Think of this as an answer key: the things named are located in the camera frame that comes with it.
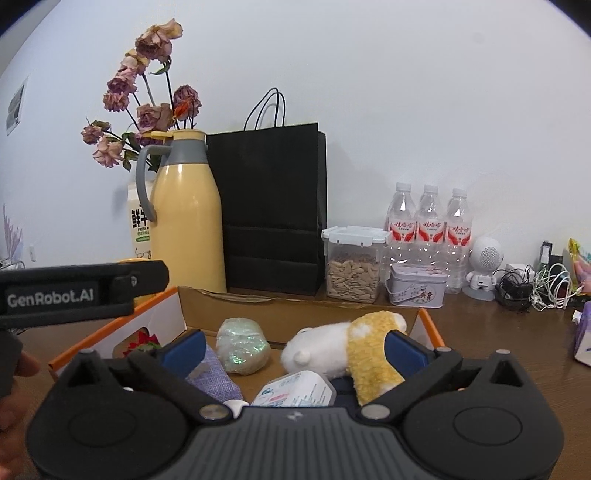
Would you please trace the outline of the person left hand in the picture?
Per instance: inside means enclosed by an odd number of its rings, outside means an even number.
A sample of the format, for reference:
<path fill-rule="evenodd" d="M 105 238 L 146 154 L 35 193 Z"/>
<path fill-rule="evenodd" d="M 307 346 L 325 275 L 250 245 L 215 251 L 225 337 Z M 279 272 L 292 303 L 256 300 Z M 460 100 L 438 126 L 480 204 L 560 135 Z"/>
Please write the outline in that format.
<path fill-rule="evenodd" d="M 40 370 L 38 360 L 20 351 L 12 367 L 10 394 L 1 399 L 1 478 L 15 479 L 22 471 L 26 457 L 26 415 L 29 397 L 17 381 L 18 377 L 32 377 Z"/>

